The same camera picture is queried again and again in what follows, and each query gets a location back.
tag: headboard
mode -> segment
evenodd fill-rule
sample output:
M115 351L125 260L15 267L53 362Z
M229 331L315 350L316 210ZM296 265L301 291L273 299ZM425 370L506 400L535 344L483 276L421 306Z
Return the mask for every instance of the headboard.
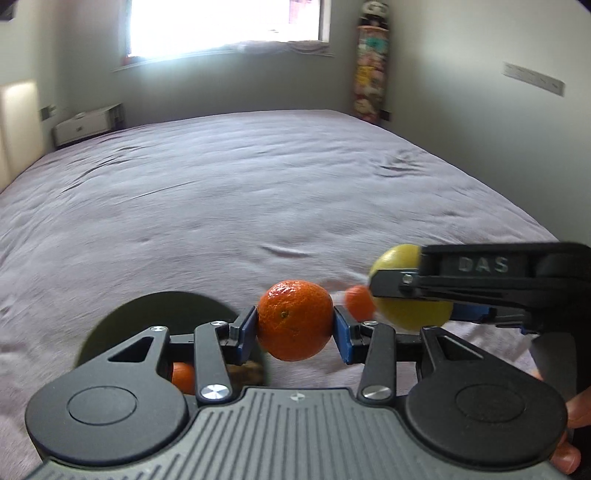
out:
M0 86L0 189L45 154L38 97L33 80Z

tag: lemon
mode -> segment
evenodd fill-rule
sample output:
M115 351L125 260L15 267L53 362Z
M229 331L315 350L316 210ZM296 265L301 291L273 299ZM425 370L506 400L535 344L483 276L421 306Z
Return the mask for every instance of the lemon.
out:
M376 260L369 271L371 278L378 270L418 268L421 248L416 245L398 245ZM442 326L452 314L453 303L449 301L379 299L372 297L378 311L395 327L418 332L425 326Z

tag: white wall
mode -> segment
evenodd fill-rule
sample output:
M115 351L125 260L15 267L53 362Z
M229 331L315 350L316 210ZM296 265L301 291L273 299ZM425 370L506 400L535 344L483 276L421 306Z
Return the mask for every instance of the white wall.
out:
M362 0L333 0L334 57L212 54L121 66L123 0L66 0L68 88L75 110L123 102L131 125L236 111L350 111Z
M35 79L40 107L58 107L43 122L47 148L51 127L67 117L68 101L61 68L60 0L20 0L10 22L0 22L0 84Z
M575 0L392 0L392 130L591 244L591 15ZM565 97L502 75L508 61Z

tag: nightstand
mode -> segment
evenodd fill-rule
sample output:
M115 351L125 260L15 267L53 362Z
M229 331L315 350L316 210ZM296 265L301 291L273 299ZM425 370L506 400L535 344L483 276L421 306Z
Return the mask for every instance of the nightstand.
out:
M78 115L53 128L53 142L57 150L89 138L125 128L125 112L122 103Z

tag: green bowl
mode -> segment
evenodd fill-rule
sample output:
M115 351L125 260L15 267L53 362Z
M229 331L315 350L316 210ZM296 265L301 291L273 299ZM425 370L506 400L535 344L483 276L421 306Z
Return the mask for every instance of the green bowl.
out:
M131 300L109 313L84 342L76 366L133 337L153 325L165 325L171 335L192 333L212 320L233 322L238 314L214 299L186 291L162 291ZM261 348L254 346L250 360L263 366Z

